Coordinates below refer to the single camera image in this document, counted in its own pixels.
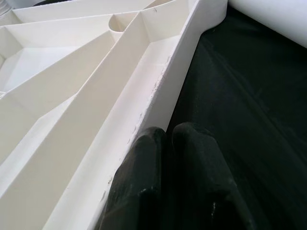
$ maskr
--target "dark cloth surface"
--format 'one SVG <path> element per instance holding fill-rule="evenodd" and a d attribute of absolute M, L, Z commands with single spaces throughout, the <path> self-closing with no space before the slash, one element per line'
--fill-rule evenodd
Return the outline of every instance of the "dark cloth surface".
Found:
<path fill-rule="evenodd" d="M 168 136 L 183 122 L 213 134 L 257 229 L 307 229 L 307 49 L 229 8 L 200 38 Z M 168 146 L 162 228 L 182 229 Z"/>

